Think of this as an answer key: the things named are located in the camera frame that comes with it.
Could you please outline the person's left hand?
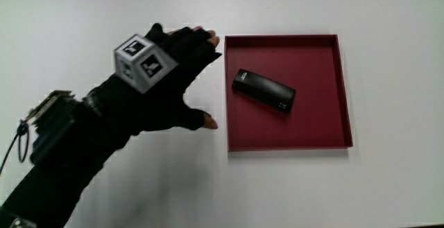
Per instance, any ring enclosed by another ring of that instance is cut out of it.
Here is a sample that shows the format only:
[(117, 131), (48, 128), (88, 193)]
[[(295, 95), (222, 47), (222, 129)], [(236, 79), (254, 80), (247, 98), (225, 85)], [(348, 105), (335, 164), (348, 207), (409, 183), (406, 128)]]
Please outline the person's left hand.
[(160, 24), (154, 24), (145, 38), (166, 51), (178, 66), (145, 94), (115, 74), (91, 90), (104, 113), (103, 131), (108, 142), (120, 149), (131, 136), (143, 131), (174, 127), (216, 129), (217, 124), (207, 112), (190, 108), (183, 100), (183, 94), (199, 73), (221, 56), (216, 52), (216, 33), (200, 26), (165, 33)]

